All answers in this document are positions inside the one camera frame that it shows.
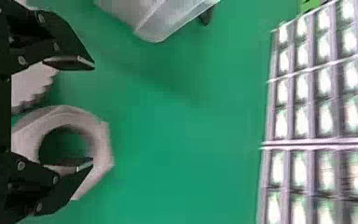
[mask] screw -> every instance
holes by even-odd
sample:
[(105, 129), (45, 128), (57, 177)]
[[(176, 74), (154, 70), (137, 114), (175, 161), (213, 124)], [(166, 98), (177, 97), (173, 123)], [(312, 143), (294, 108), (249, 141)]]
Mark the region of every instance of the screw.
[(25, 60), (25, 58), (23, 56), (19, 56), (19, 64), (21, 64), (21, 65), (27, 64), (27, 61)]
[(53, 178), (53, 185), (57, 184), (59, 180), (60, 180), (60, 178), (59, 178), (57, 175), (54, 176), (54, 178)]
[(45, 17), (42, 14), (37, 15), (37, 18), (39, 19), (40, 23), (45, 23), (46, 22)]
[(42, 203), (38, 203), (37, 206), (36, 206), (36, 212), (42, 211), (42, 208), (43, 208), (43, 204), (42, 204)]
[(60, 50), (60, 46), (59, 46), (57, 43), (55, 43), (55, 42), (54, 42), (53, 47), (54, 47), (54, 50), (55, 50), (55, 51), (59, 51), (59, 50)]
[(19, 163), (17, 163), (17, 170), (21, 171), (25, 168), (25, 162), (23, 161), (19, 161)]

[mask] green surface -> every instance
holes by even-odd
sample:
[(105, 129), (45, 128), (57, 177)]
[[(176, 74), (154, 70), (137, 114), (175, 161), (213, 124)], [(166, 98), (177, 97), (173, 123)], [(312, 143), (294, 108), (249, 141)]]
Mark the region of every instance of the green surface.
[(320, 0), (297, 0), (299, 1), (300, 12), (307, 12), (319, 6)]
[[(35, 4), (66, 18), (96, 61), (59, 74), (45, 105), (108, 121), (117, 165), (81, 201), (22, 223), (255, 223), (269, 32), (295, 1), (223, 0), (210, 26), (192, 21), (161, 44), (90, 0)], [(51, 154), (82, 145), (51, 139)]]

